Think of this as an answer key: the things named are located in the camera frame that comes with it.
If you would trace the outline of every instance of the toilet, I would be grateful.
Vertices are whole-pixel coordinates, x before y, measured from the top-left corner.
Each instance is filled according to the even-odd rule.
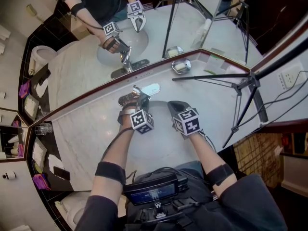
[[[90,191],[72,192],[62,201],[54,202],[61,216],[72,230],[76,228],[76,225],[84,212],[90,193]],[[118,217],[126,215],[125,203],[126,197],[122,195],[118,204]]]
[[[28,71],[29,75],[30,76],[35,75],[43,66],[49,63],[53,58],[55,58],[57,55],[64,52],[66,49],[68,49],[77,42],[78,41],[73,41],[63,46],[57,52],[45,45],[39,45],[34,47],[30,57],[29,71]]]

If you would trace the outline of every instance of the glass cup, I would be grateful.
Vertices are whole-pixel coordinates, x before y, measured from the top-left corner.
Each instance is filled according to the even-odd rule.
[[[47,133],[52,133],[53,128],[51,123],[42,123],[34,128],[36,135],[46,135]]]

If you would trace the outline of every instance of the light stand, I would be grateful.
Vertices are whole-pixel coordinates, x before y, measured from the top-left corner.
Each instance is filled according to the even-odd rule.
[[[284,55],[282,58],[278,59],[275,61],[273,64],[262,70],[261,72],[255,74],[253,72],[249,72],[247,74],[225,74],[225,75],[206,75],[206,76],[193,76],[193,77],[179,77],[179,78],[173,78],[173,81],[180,81],[180,80],[188,80],[188,79],[194,79],[194,80],[201,80],[201,79],[219,79],[219,78],[245,78],[244,82],[241,82],[240,84],[235,84],[232,82],[228,81],[223,81],[227,83],[231,83],[231,86],[226,86],[226,87],[231,87],[234,88],[235,91],[237,92],[237,97],[236,97],[236,106],[235,106],[235,112],[234,112],[234,119],[233,119],[233,127],[231,128],[231,134],[227,138],[226,142],[223,145],[223,148],[227,145],[231,137],[233,136],[234,133],[236,133],[239,129],[239,125],[246,114],[248,107],[251,103],[251,101],[254,99],[256,92],[258,91],[258,87],[260,87],[260,79],[263,77],[267,76],[268,74],[274,72],[278,68],[282,67],[286,63],[288,63],[290,60],[294,59],[298,55],[300,55],[302,52],[304,52],[306,49],[308,49],[308,38],[305,39],[303,42],[301,42],[299,45],[297,45],[294,49],[292,49],[290,52],[288,52],[286,55]],[[239,115],[240,112],[240,106],[239,104],[239,110],[238,110],[238,117],[237,117],[237,122],[234,126],[234,121],[235,121],[235,116],[236,116],[236,108],[237,108],[237,100],[238,97],[242,96],[241,90],[245,87],[249,87],[251,90],[251,93],[249,95],[249,98],[247,100],[247,103],[242,111],[242,113]]]
[[[240,11],[237,13],[236,16],[224,16],[224,17],[219,17],[217,18],[218,15],[238,6],[242,5]],[[236,27],[239,27],[243,36],[243,41],[244,41],[244,46],[245,46],[245,64],[247,64],[247,59],[248,59],[248,45],[249,45],[249,12],[248,12],[248,4],[244,1],[239,1],[236,4],[232,5],[231,7],[220,11],[219,13],[216,14],[216,17],[214,21],[223,21],[223,20],[235,20],[236,21]],[[242,15],[244,12],[244,9],[246,9],[246,37],[244,37],[244,32],[243,32],[243,20],[242,20]]]
[[[195,3],[197,4],[197,6],[199,7],[200,12],[204,15],[204,17],[206,18],[205,12],[202,8],[202,6],[200,5],[198,0],[194,0]],[[158,6],[163,2],[163,0],[160,0],[159,3],[156,5],[156,7],[154,8],[155,10],[158,8]],[[172,19],[173,19],[173,13],[174,13],[174,8],[175,8],[175,3],[176,0],[173,0],[172,2],[172,7],[171,7],[171,13],[170,13],[170,17],[169,17],[169,23],[168,23],[168,28],[167,28],[167,34],[166,34],[166,39],[165,39],[165,44],[164,44],[164,49],[163,49],[163,58],[165,58],[165,54],[166,54],[166,49],[167,49],[167,44],[168,44],[168,39],[169,39],[169,34],[170,34],[170,30],[171,30],[171,25],[172,25]]]

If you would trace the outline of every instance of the faucet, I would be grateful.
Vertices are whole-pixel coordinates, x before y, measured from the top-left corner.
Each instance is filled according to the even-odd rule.
[[[133,71],[131,67],[131,63],[129,60],[130,57],[130,52],[131,52],[131,46],[128,47],[128,51],[121,51],[120,52],[120,57],[121,57],[121,63],[123,65],[123,68],[126,70],[127,73],[130,73]]]

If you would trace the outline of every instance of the display screen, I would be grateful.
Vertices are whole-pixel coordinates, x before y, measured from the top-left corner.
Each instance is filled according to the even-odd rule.
[[[172,183],[166,186],[161,186],[159,188],[130,194],[130,200],[134,204],[141,204],[173,196],[174,194],[175,185]]]

